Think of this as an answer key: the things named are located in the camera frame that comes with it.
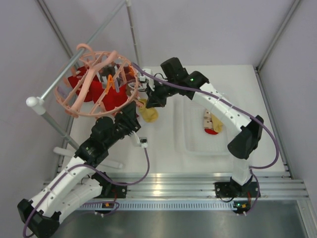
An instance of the white work surface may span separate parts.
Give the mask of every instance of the white work surface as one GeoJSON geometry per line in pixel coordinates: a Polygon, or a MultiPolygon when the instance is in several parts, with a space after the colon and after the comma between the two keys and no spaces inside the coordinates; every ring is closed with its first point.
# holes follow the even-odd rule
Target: white work surface
{"type": "MultiPolygon", "coordinates": [[[[154,73],[162,72],[160,67],[151,67],[154,73]]],[[[215,66],[186,66],[188,73],[195,70],[205,75],[213,86],[236,106],[248,111],[254,116],[260,115],[265,125],[272,131],[267,111],[260,92],[256,75],[251,65],[215,65],[215,66]]],[[[184,151],[183,139],[183,97],[175,95],[167,99],[165,108],[157,108],[159,118],[154,123],[140,124],[142,128],[138,135],[148,138],[148,154],[150,158],[150,173],[225,173],[232,172],[233,157],[228,156],[196,156],[184,151]]],[[[90,108],[91,103],[83,107],[90,108]]],[[[91,133],[95,124],[94,118],[79,117],[74,119],[71,136],[78,144],[84,142],[91,133]]],[[[251,154],[252,165],[265,166],[275,158],[275,147],[269,135],[263,130],[258,148],[251,154]]],[[[113,169],[99,166],[98,169],[106,172],[144,173],[147,163],[144,150],[134,147],[129,136],[118,141],[109,149],[106,158],[122,162],[122,169],[113,169]]],[[[65,158],[63,166],[68,163],[65,158]]],[[[282,159],[266,172],[285,171],[282,159]]]]}

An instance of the yellow object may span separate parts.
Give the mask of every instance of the yellow object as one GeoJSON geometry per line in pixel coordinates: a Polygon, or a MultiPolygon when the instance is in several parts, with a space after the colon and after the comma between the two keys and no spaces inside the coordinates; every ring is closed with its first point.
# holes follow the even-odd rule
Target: yellow object
{"type": "Polygon", "coordinates": [[[159,113],[155,108],[146,108],[147,99],[142,98],[138,100],[143,103],[143,106],[139,108],[139,112],[145,122],[155,122],[159,118],[159,113]]]}
{"type": "Polygon", "coordinates": [[[213,114],[211,115],[211,120],[212,120],[213,130],[218,133],[222,132],[223,123],[218,118],[216,118],[213,114]]]}

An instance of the gray wall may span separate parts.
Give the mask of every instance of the gray wall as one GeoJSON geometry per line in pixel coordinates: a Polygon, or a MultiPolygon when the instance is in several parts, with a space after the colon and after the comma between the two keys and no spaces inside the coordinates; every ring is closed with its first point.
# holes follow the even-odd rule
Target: gray wall
{"type": "Polygon", "coordinates": [[[317,1],[304,0],[262,70],[293,172],[317,211],[317,1]]]}
{"type": "MultiPolygon", "coordinates": [[[[132,0],[141,59],[158,66],[259,63],[293,0],[132,0]]],[[[87,41],[118,0],[46,0],[70,46],[87,41]]],[[[135,60],[125,7],[95,43],[135,60]]]]}
{"type": "MultiPolygon", "coordinates": [[[[53,176],[59,135],[25,100],[40,96],[67,60],[35,1],[5,0],[0,7],[0,237],[22,237],[17,204],[53,176]]],[[[53,97],[46,103],[65,124],[53,97]]]]}

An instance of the metal rail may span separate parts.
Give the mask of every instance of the metal rail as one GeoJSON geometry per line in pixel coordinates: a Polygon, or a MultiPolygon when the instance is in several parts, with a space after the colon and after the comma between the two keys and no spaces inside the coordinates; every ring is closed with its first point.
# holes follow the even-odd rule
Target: metal rail
{"type": "Polygon", "coordinates": [[[265,51],[265,54],[263,55],[259,65],[256,67],[256,69],[258,71],[261,71],[261,69],[263,68],[263,66],[266,63],[268,57],[272,53],[276,43],[279,41],[281,35],[285,31],[287,25],[289,24],[290,20],[292,19],[292,16],[294,15],[295,11],[298,9],[298,7],[299,7],[301,2],[302,2],[302,0],[294,0],[293,1],[292,6],[290,7],[290,9],[287,12],[283,22],[279,26],[275,36],[273,37],[272,41],[270,42],[270,44],[269,44],[267,50],[265,51]]]}
{"type": "MultiPolygon", "coordinates": [[[[91,44],[97,36],[105,29],[106,26],[111,22],[111,20],[114,18],[114,16],[119,12],[119,10],[126,4],[126,0],[121,0],[119,4],[111,11],[111,13],[108,14],[108,16],[105,18],[101,26],[94,32],[94,34],[89,38],[89,40],[86,42],[87,45],[91,44]]],[[[63,71],[59,74],[59,76],[56,78],[56,80],[51,84],[51,86],[42,94],[41,99],[45,99],[48,94],[58,85],[58,83],[61,81],[63,76],[69,71],[69,69],[75,65],[75,63],[79,60],[79,58],[83,55],[84,49],[80,49],[75,55],[72,56],[72,58],[68,61],[68,64],[65,66],[63,71]]]]}

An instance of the red object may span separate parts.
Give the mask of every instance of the red object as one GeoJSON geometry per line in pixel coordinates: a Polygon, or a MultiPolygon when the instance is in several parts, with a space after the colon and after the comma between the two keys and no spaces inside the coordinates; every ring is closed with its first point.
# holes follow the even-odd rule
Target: red object
{"type": "MultiPolygon", "coordinates": [[[[80,80],[80,78],[82,77],[82,76],[84,76],[84,74],[86,73],[86,71],[87,71],[87,69],[84,67],[84,66],[82,66],[82,67],[80,67],[80,68],[78,68],[78,71],[80,71],[80,73],[77,75],[77,76],[70,76],[70,77],[68,77],[68,82],[69,82],[69,84],[70,84],[70,86],[72,87],[72,88],[74,88],[76,85],[77,85],[77,83],[78,83],[78,81],[80,80]]],[[[98,80],[98,77],[95,75],[95,77],[93,78],[93,81],[99,81],[98,80]]],[[[92,95],[92,93],[90,92],[90,91],[88,91],[87,92],[87,95],[86,95],[86,97],[85,97],[85,100],[84,100],[84,102],[90,102],[91,100],[93,99],[93,95],[92,95]]]]}
{"type": "MultiPolygon", "coordinates": [[[[103,98],[103,103],[107,111],[111,111],[127,101],[128,96],[125,93],[125,85],[122,85],[119,90],[117,93],[115,89],[110,87],[108,94],[103,98]]],[[[96,103],[100,95],[104,92],[104,89],[100,82],[93,81],[90,85],[89,92],[92,94],[94,103],[96,103]]]]}
{"type": "MultiPolygon", "coordinates": [[[[77,74],[77,76],[68,77],[68,82],[70,83],[72,88],[74,88],[77,85],[78,81],[81,79],[81,78],[78,78],[78,76],[84,76],[87,69],[83,66],[78,68],[78,71],[80,71],[80,73],[77,74]]],[[[126,73],[125,75],[127,80],[129,80],[131,77],[128,73],[129,67],[124,67],[124,71],[126,73]]],[[[127,101],[128,96],[126,95],[125,89],[126,89],[126,85],[124,84],[119,88],[119,92],[117,93],[115,89],[110,87],[108,94],[105,95],[105,97],[102,100],[107,111],[111,111],[115,107],[119,107],[127,101]]],[[[101,82],[99,82],[98,77],[95,75],[92,83],[90,84],[89,91],[87,92],[84,102],[94,101],[94,103],[96,103],[98,98],[103,92],[104,92],[104,88],[101,82]]]]}
{"type": "Polygon", "coordinates": [[[207,132],[207,133],[210,134],[210,135],[217,135],[217,134],[218,134],[218,132],[215,132],[215,131],[212,130],[212,129],[205,129],[205,132],[207,132]]]}

